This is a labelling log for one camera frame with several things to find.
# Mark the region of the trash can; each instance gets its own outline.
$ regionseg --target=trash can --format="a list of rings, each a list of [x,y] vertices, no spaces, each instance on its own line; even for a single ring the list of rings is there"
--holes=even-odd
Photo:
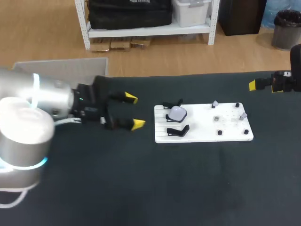
[[[301,38],[301,12],[283,10],[277,13],[272,46],[281,50],[291,50]]]

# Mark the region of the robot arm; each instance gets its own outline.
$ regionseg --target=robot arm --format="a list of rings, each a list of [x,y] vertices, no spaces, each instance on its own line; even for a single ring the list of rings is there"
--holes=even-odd
[[[291,49],[291,72],[274,72],[270,78],[258,78],[250,82],[250,91],[272,87],[272,92],[301,92],[301,44]]]
[[[92,85],[72,89],[64,81],[36,73],[0,69],[0,192],[21,192],[0,209],[16,206],[38,184],[55,125],[98,121],[106,129],[127,130],[144,125],[143,120],[114,118],[111,100],[135,104],[138,98],[110,93],[102,76],[96,76]]]
[[[61,120],[72,115],[85,121],[100,121],[106,129],[141,128],[145,121],[118,119],[110,115],[109,101],[117,100],[136,104],[138,98],[127,92],[110,93],[107,78],[96,76],[92,85],[78,84],[72,89],[67,82],[0,69],[0,99],[20,97],[33,107],[42,109],[53,119]]]

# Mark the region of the white storage box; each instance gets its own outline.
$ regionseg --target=white storage box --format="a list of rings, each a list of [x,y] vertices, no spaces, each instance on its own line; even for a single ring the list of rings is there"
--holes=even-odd
[[[174,16],[180,27],[190,27],[206,22],[212,0],[173,0]]]

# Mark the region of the black bag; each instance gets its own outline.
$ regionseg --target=black bag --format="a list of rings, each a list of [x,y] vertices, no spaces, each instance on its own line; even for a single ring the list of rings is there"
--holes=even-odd
[[[115,30],[171,24],[171,0],[149,0],[149,3],[132,1],[90,0],[91,28]]]
[[[171,0],[89,0],[92,7],[108,9],[160,10],[170,9]]]

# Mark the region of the black clip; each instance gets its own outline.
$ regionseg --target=black clip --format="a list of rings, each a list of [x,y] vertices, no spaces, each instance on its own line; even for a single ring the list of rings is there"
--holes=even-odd
[[[172,109],[174,106],[180,107],[182,105],[182,103],[183,103],[183,99],[180,99],[177,104],[163,102],[162,105],[163,105],[164,109]]]
[[[167,134],[168,136],[177,136],[177,137],[183,137],[186,135],[186,133],[190,130],[189,125],[186,125],[182,130],[167,128]]]

